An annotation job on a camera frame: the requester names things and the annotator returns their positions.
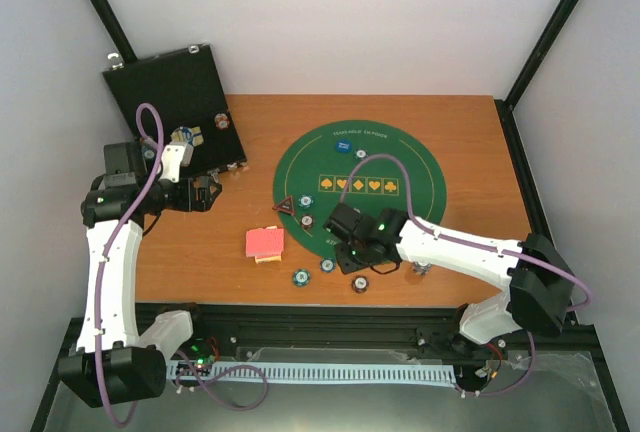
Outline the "brown poker chip stack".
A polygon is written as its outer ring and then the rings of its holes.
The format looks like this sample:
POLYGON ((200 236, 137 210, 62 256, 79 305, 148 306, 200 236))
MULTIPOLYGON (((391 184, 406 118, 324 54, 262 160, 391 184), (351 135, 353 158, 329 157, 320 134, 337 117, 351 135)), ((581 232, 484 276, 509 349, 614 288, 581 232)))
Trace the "brown poker chip stack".
POLYGON ((357 294, 366 292, 369 288, 369 281, 364 276, 357 276, 351 282, 352 290, 357 294))

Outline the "teal poker chip stack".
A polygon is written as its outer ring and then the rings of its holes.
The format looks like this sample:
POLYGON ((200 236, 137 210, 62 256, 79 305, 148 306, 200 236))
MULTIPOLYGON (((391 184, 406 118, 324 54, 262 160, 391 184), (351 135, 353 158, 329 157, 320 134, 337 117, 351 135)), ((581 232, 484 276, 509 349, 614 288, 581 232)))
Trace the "teal poker chip stack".
POLYGON ((307 269, 298 269, 292 275, 292 282, 296 287, 304 287, 311 281, 311 273, 307 269))

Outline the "grey poker chip stack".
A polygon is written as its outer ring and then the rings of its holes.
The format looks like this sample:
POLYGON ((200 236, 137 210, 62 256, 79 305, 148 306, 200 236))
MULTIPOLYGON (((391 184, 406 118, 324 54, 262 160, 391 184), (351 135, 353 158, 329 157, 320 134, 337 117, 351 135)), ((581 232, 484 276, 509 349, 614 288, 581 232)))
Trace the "grey poker chip stack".
POLYGON ((420 263, 420 262, 414 262, 412 264, 412 270, 413 273, 424 277, 431 269, 432 265, 429 263, 420 263))

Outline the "red triangular dealer button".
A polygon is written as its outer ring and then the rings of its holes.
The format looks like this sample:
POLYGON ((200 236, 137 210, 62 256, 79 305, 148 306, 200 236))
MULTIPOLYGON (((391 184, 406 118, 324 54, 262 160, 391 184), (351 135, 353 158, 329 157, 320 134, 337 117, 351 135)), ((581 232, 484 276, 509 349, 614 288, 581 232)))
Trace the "red triangular dealer button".
POLYGON ((275 203, 272 207, 273 210, 279 213, 295 215, 295 201, 291 195, 285 197, 281 201, 275 203))

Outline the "blue small blind button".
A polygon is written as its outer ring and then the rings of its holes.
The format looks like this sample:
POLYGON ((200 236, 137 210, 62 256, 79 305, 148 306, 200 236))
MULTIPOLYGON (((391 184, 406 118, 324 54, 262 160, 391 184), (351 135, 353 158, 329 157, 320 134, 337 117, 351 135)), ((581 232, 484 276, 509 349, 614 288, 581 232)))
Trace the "blue small blind button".
POLYGON ((352 151, 353 144, 348 139, 340 139, 335 143, 335 150, 342 154, 348 154, 352 151))

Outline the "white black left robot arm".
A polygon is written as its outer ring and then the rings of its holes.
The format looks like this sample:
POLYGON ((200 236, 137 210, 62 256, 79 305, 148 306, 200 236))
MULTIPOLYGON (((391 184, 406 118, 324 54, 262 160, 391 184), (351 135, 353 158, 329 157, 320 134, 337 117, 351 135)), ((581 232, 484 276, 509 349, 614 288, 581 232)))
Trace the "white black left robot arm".
POLYGON ((137 142, 107 145, 105 172, 81 204, 90 253, 86 308, 76 351, 59 360, 58 373, 92 408, 159 396, 176 351, 193 355, 207 345, 208 330, 191 306, 170 307, 144 332, 135 315, 145 217, 206 212, 222 191, 213 177, 181 177, 192 153, 185 142, 156 150, 137 142))

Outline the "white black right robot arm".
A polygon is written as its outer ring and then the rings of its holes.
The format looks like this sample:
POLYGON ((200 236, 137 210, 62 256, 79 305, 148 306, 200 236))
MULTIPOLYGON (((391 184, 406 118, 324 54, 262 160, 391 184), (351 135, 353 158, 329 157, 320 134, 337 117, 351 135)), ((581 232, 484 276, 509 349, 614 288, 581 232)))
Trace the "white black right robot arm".
POLYGON ((574 276, 551 243, 531 234, 523 242, 442 228, 406 211, 385 208, 372 217, 344 203, 324 223, 345 275, 381 264, 435 265, 481 280, 498 292, 462 306, 452 338, 484 345, 524 330, 555 338, 562 333, 574 276))

